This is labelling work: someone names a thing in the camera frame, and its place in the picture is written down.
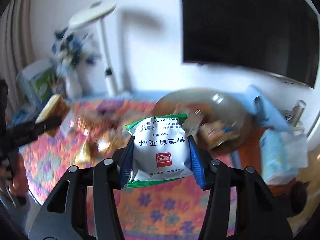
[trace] white lamp head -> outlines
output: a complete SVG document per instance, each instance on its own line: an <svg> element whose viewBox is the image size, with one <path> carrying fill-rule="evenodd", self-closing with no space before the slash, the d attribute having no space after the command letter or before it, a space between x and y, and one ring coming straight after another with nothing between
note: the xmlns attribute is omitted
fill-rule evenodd
<svg viewBox="0 0 320 240"><path fill-rule="evenodd" d="M87 24L94 22L97 19L103 18L109 13L113 12L116 8L115 3L110 2L96 2L92 4L88 9L77 12L69 20L70 29L78 29Z"/></svg>

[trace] red logo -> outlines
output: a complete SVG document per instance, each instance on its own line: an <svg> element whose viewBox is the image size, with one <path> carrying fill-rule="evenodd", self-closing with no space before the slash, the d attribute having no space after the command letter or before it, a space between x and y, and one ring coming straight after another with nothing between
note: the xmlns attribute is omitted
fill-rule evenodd
<svg viewBox="0 0 320 240"><path fill-rule="evenodd" d="M156 154L157 159L157 168L165 167L165 166L171 166L172 160L171 160L171 154L170 153L157 153Z"/></svg>

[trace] blue gripper pad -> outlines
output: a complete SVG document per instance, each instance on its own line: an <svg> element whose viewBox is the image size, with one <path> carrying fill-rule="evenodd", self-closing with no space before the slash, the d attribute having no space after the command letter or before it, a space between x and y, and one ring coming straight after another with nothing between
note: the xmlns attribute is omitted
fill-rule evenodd
<svg viewBox="0 0 320 240"><path fill-rule="evenodd" d="M192 136L188 136L188 142L190 147L190 155L191 155L191 170L193 172L193 176L196 179L196 183L200 186L201 189L205 188L205 179L204 179L204 168L200 162L198 156L198 148Z"/></svg>
<svg viewBox="0 0 320 240"><path fill-rule="evenodd" d="M190 147L190 157L191 157L191 170L196 179L197 184L201 189L205 188L205 180L204 180L204 168L200 163L197 146L193 140L192 136L188 136L188 142ZM129 143L127 144L123 156L118 164L120 168L120 186L124 187L125 184L128 183L130 179L130 174L132 170L132 153L134 147L134 136L131 136Z"/></svg>

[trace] television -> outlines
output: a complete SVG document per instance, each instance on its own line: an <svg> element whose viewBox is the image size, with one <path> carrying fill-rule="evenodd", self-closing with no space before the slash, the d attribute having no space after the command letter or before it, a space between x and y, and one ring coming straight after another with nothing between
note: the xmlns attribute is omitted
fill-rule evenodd
<svg viewBox="0 0 320 240"><path fill-rule="evenodd" d="M183 61L254 68L314 87L317 14L305 0L182 0Z"/></svg>

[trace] person's arm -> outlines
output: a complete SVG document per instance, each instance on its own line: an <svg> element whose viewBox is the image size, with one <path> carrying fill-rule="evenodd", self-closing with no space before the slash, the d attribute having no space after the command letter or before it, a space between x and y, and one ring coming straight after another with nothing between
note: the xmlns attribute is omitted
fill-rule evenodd
<svg viewBox="0 0 320 240"><path fill-rule="evenodd" d="M0 166L0 177L5 175L5 168ZM3 183L0 183L0 200L3 206L6 208L11 219L17 226L20 227L22 232L25 232L27 215L30 210L30 201L28 198L28 179L26 176L26 169L24 167L24 160L22 155L19 154L17 159L16 174L9 185L9 191L14 196L24 197L25 203L15 207L10 199L7 189Z"/></svg>

